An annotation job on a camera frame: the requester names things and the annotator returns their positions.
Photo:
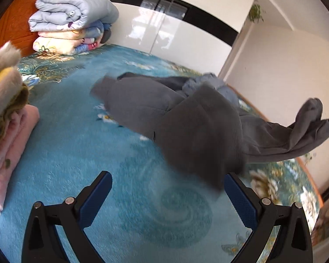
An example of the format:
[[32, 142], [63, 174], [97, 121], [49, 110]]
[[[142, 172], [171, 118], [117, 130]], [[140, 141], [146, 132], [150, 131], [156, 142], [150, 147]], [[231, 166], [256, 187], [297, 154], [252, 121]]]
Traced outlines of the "grey sweatpants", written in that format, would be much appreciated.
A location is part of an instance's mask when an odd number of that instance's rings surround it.
[[258, 120], [207, 85], [187, 96], [147, 78], [106, 76], [90, 93], [118, 124], [151, 139], [172, 167], [215, 189], [223, 188], [225, 174], [253, 163]]

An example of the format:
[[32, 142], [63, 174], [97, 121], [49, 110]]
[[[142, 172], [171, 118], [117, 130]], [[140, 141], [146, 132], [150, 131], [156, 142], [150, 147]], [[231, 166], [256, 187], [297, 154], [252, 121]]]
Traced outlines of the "teal floral bed cover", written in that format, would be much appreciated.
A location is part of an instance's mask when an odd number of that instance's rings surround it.
[[102, 170], [113, 186], [86, 234], [106, 262], [230, 262], [251, 231], [226, 194], [170, 168], [147, 138], [111, 121], [90, 96], [105, 75], [197, 73], [152, 55], [106, 45], [75, 56], [35, 53], [19, 71], [34, 83], [40, 112], [10, 179], [0, 215], [0, 248], [21, 260], [33, 203], [76, 196]]

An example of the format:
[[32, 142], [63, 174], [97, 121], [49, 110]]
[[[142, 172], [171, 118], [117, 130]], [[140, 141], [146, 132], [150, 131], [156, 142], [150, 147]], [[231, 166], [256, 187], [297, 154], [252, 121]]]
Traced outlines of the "green potted plant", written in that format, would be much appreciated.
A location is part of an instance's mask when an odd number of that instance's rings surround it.
[[264, 22], [263, 14], [265, 11], [262, 9], [259, 3], [254, 3], [248, 13], [248, 20], [252, 23]]

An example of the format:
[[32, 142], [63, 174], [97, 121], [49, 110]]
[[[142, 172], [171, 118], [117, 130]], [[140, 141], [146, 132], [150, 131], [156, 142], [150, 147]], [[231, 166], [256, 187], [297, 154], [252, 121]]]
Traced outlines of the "light blue-grey garment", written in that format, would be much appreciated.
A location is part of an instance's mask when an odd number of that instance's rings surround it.
[[225, 99], [230, 101], [235, 107], [239, 107], [239, 99], [236, 93], [226, 85], [226, 83], [219, 79], [213, 73], [206, 73], [198, 77], [189, 78], [182, 86], [182, 91], [187, 96], [195, 93], [202, 85], [207, 85], [212, 89], [215, 89]]

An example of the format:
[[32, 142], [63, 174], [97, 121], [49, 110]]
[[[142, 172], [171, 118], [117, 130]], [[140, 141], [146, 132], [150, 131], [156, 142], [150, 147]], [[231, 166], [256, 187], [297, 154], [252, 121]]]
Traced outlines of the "dark charcoal fleece garment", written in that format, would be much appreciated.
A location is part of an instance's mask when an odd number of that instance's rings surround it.
[[152, 76], [127, 72], [118, 76], [117, 80], [121, 80], [123, 78], [147, 78], [156, 81], [158, 83], [161, 83], [174, 91], [181, 90], [183, 85], [191, 79], [191, 77], [177, 77], [177, 76], [152, 77]]

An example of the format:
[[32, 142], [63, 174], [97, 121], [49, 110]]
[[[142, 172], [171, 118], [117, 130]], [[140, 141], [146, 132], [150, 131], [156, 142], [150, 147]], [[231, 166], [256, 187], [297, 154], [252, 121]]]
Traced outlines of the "white black wardrobe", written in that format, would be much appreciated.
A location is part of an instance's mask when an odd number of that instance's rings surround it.
[[111, 0], [110, 43], [219, 74], [254, 0]]

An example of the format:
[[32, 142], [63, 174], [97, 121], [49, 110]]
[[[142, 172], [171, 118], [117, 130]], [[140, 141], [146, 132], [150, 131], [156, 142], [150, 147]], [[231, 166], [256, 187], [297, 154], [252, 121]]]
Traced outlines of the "orange wooden headboard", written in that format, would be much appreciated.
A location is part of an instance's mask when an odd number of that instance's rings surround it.
[[21, 50], [22, 56], [34, 51], [37, 33], [29, 30], [28, 19], [36, 12], [36, 0], [13, 0], [0, 17], [0, 47], [10, 41]]

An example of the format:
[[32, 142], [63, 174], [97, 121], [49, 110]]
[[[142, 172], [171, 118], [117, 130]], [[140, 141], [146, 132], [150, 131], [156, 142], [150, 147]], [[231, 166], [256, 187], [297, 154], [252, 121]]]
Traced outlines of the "light blue folded quilt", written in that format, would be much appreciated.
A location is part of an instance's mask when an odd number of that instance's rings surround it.
[[31, 32], [79, 30], [98, 20], [113, 24], [119, 17], [110, 0], [36, 0], [35, 6], [28, 20]]

